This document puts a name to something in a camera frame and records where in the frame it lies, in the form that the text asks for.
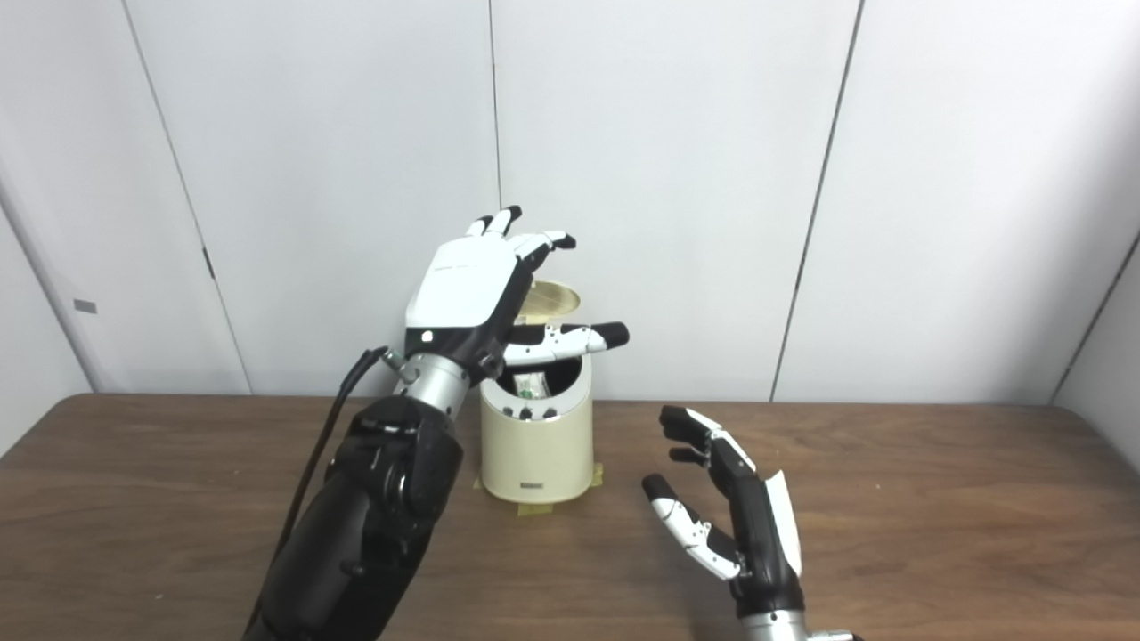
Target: yellow tape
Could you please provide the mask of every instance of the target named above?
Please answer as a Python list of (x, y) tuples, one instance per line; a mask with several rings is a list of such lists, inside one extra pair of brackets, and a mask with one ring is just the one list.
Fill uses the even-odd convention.
[(554, 511), (554, 505), (527, 505), (519, 503), (520, 517), (532, 517), (535, 514), (549, 514)]

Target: robotic hand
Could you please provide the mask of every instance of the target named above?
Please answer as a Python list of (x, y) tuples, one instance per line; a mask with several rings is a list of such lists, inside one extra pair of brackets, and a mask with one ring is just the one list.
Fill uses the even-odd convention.
[(702, 521), (660, 474), (642, 480), (653, 511), (690, 557), (728, 582), (749, 641), (857, 641), (847, 631), (808, 633), (804, 620), (799, 533), (783, 472), (762, 481), (756, 465), (719, 424), (666, 405), (661, 425), (675, 447), (669, 459), (697, 463), (728, 500), (733, 536)]
[[(470, 387), (502, 372), (535, 269), (553, 250), (575, 246), (563, 232), (506, 238), (521, 214), (511, 206), (480, 218), (440, 246), (407, 308), (406, 356), (367, 351), (345, 379), (323, 438), (373, 363), (399, 374), (391, 396), (352, 419), (324, 485), (283, 537), (246, 641), (372, 641), (384, 630), (463, 460), (453, 419)], [(307, 474), (318, 456), (319, 447)]]

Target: container opening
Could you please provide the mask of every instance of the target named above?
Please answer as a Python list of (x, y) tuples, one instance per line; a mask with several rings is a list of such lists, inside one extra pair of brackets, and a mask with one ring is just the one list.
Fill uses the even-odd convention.
[(535, 372), (543, 372), (546, 374), (546, 386), (551, 390), (551, 396), (557, 396), (570, 389), (570, 386), (572, 386), (575, 381), (578, 380), (578, 376), (581, 375), (581, 358), (576, 356), (573, 358), (565, 358), (543, 365), (506, 367), (503, 370), (503, 375), (496, 379), (495, 382), (508, 393), (519, 396), (519, 390), (515, 389), (514, 386), (514, 375), (532, 374)]

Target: black robotic forearm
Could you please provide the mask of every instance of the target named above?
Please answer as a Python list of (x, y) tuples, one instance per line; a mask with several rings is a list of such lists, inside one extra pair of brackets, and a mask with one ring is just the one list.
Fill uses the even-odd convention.
[(462, 460), (451, 419), (423, 400), (390, 396), (357, 414), (270, 567), (244, 639), (376, 639), (423, 559)]

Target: black fingertip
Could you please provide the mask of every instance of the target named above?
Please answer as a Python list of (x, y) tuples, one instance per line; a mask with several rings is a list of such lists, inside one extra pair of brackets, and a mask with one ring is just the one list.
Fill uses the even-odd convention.
[(629, 342), (629, 327), (626, 327), (625, 323), (598, 323), (597, 325), (592, 325), (591, 328), (605, 339), (605, 347), (610, 349)]
[(673, 492), (673, 487), (669, 486), (669, 481), (665, 480), (661, 474), (650, 474), (642, 479), (642, 489), (645, 490), (645, 496), (650, 501), (657, 501), (658, 498), (670, 498), (673, 501), (677, 500), (677, 493)]
[(698, 465), (705, 465), (708, 462), (700, 452), (697, 452), (692, 447), (673, 447), (669, 449), (669, 460), (677, 463), (697, 463)]
[(662, 405), (661, 416), (658, 420), (662, 425), (666, 421), (687, 421), (689, 411), (679, 405)]
[(705, 448), (708, 428), (693, 419), (684, 407), (666, 405), (661, 407), (661, 416), (658, 420), (665, 428), (665, 438), (687, 443), (698, 449)]

